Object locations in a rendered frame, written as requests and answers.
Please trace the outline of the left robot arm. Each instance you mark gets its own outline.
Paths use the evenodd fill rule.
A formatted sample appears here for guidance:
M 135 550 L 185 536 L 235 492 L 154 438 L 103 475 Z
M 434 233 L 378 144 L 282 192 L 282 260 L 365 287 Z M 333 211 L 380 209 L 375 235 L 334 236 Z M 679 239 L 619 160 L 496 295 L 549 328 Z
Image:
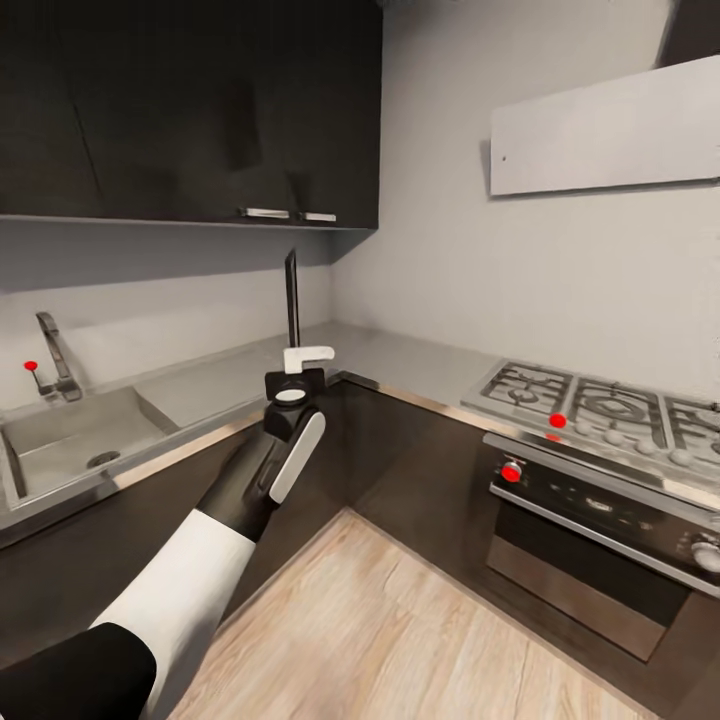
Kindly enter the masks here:
M 167 720 L 189 690 L 271 513 L 325 430 L 332 347 L 284 350 L 265 374 L 265 431 L 219 477 L 165 546 L 90 629 L 0 670 L 0 720 Z

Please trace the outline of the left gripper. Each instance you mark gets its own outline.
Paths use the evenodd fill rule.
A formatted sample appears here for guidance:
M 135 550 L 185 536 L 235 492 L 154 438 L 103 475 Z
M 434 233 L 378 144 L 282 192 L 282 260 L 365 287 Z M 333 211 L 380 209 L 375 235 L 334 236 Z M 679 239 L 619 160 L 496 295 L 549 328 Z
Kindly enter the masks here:
M 278 371 L 265 374 L 267 399 L 272 401 L 277 391 L 279 391 L 279 387 L 291 382 L 307 385 L 313 397 L 321 397 L 326 394 L 324 370 L 302 370 L 298 374 Z

